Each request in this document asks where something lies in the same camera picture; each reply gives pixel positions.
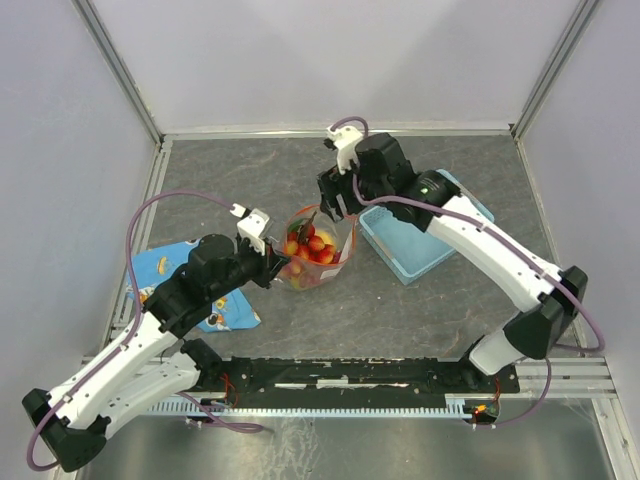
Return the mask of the red yellow strawberry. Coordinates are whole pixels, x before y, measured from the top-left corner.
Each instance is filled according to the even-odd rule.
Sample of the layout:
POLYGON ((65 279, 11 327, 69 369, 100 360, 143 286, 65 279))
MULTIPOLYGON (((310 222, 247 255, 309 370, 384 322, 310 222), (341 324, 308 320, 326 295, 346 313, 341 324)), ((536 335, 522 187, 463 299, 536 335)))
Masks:
POLYGON ((315 261, 326 265, 334 262, 335 247, 333 245, 326 245, 321 251, 315 254, 315 261))
POLYGON ((320 236, 314 235, 308 240, 307 245, 311 252, 318 253, 325 248, 326 243, 320 236))
POLYGON ((299 244, 296 240, 288 240, 284 246, 284 253, 288 256, 293 256, 297 253, 299 244))

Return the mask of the purple grapes bunch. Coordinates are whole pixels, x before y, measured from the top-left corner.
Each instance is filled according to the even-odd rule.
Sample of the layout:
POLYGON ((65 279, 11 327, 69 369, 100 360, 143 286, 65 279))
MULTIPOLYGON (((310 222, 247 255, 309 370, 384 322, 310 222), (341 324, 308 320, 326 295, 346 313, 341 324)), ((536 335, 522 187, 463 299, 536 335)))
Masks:
POLYGON ((299 290, 308 290, 315 288, 323 283, 320 274, 313 272, 304 272, 297 279, 297 286, 299 290))

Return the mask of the clear zip top bag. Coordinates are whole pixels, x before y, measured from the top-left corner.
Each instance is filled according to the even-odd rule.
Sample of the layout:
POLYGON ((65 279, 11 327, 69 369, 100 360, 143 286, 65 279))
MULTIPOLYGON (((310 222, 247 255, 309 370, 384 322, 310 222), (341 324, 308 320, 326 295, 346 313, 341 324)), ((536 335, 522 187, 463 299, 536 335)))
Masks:
POLYGON ((355 251, 356 216, 334 222, 311 205, 286 223, 278 247, 289 263, 278 274, 287 288, 305 291, 333 280, 355 251))

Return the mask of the light blue plastic basket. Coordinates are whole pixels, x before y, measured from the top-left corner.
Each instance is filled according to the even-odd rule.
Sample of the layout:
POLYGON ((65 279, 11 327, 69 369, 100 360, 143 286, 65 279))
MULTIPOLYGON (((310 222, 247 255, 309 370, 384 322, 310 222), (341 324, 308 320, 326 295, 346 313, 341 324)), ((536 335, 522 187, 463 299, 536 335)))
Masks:
POLYGON ((394 217, 382 204, 364 208, 359 214, 364 239, 378 253, 403 285, 409 285, 450 258, 455 249, 411 223, 394 217))

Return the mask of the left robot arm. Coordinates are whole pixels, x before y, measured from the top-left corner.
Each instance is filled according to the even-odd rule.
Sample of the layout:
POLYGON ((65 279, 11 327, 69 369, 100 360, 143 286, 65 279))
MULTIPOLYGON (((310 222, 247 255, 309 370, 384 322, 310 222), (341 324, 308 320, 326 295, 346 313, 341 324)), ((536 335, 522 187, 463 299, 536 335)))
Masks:
POLYGON ((193 386, 215 387, 221 360, 194 341, 155 370, 139 371, 204 321, 217 300, 249 282, 270 287, 289 261, 267 239, 201 238, 185 262, 137 303, 134 319, 112 343, 65 382, 51 390, 35 388, 23 397, 34 426, 27 452, 32 454, 35 442, 42 440, 54 467, 77 471, 154 403, 193 386))

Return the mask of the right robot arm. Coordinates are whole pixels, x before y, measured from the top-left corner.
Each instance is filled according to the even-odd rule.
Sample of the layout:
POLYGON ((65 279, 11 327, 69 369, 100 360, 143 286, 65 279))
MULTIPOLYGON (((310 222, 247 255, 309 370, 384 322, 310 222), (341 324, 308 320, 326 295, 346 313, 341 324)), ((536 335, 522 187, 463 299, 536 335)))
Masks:
POLYGON ((459 379, 481 391, 504 367, 544 359, 580 313, 588 277, 550 263, 498 228, 456 183, 436 170, 417 172, 388 133, 330 127, 324 144, 336 164, 319 174, 320 209, 333 221, 371 206, 446 243, 490 278, 516 315, 464 354, 459 379))

